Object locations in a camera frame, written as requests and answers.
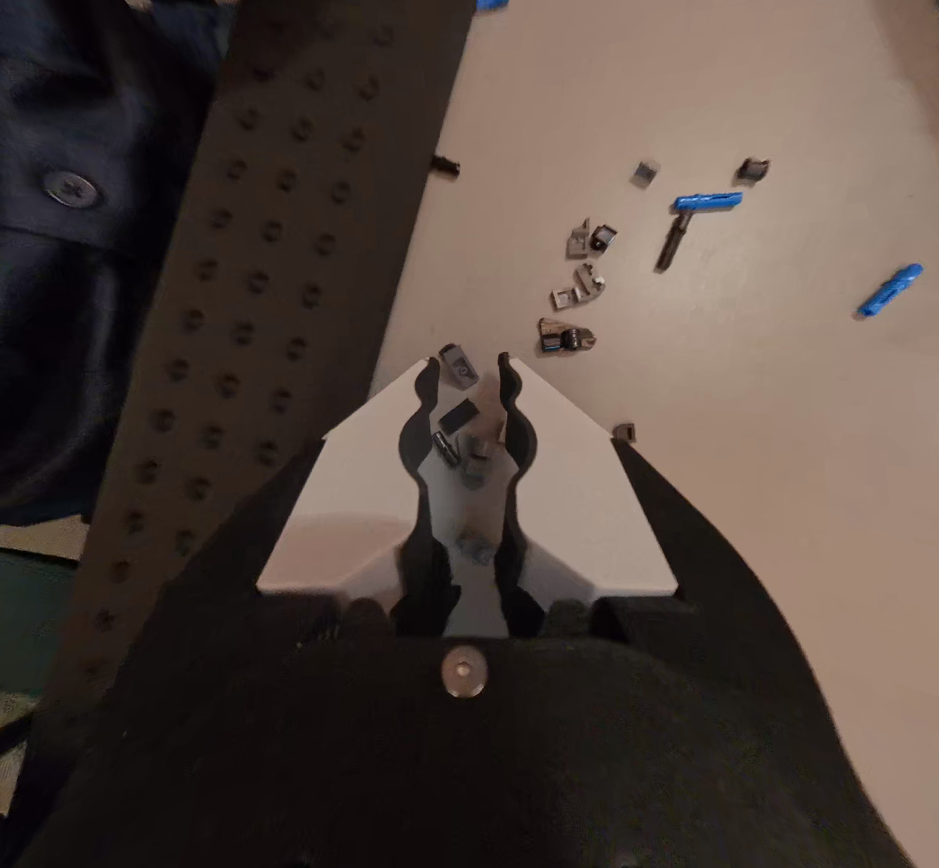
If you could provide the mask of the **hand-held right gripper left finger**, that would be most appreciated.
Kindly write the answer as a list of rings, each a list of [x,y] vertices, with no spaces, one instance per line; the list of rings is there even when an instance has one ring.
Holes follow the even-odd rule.
[[[258,592],[368,599],[399,635],[444,633],[461,589],[421,474],[439,386],[439,361],[420,359],[326,434]]]

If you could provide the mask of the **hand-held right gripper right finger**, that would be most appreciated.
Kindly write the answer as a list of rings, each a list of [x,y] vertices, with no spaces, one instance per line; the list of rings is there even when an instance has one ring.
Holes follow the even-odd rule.
[[[494,559],[510,637],[551,609],[671,598],[679,588],[613,438],[522,360],[499,354],[504,448],[514,464]]]

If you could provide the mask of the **scattered small dark lego pieces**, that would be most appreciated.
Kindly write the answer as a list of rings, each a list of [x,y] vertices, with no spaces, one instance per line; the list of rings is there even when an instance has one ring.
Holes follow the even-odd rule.
[[[770,165],[769,159],[746,158],[735,172],[734,181],[739,184],[753,185],[765,178]],[[657,173],[656,166],[643,160],[638,164],[631,183],[641,189],[647,188]],[[585,221],[580,229],[574,231],[570,240],[575,243],[575,254],[587,255],[606,251],[615,236],[614,229],[600,226],[591,230],[589,221]],[[596,275],[592,262],[586,261],[580,265],[578,276],[581,279],[574,287],[552,294],[556,310],[573,307],[601,292],[604,283]],[[582,327],[552,319],[541,319],[539,342],[545,354],[577,353],[593,347],[595,336]],[[465,400],[440,420],[442,429],[432,434],[433,445],[448,466],[457,467],[462,462],[457,446],[451,443],[449,437],[472,420],[477,413],[471,401]]]

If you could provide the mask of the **black lego connector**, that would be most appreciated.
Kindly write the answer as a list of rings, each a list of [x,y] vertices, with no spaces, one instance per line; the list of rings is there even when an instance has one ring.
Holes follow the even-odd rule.
[[[666,272],[673,263],[675,255],[687,234],[687,228],[693,215],[693,211],[688,209],[677,212],[654,266],[654,271],[657,274]]]

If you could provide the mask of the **black perforated pad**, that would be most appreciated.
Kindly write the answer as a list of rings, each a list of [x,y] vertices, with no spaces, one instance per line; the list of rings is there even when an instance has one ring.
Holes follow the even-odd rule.
[[[475,6],[241,1],[39,743],[80,743],[163,584],[364,400]]]

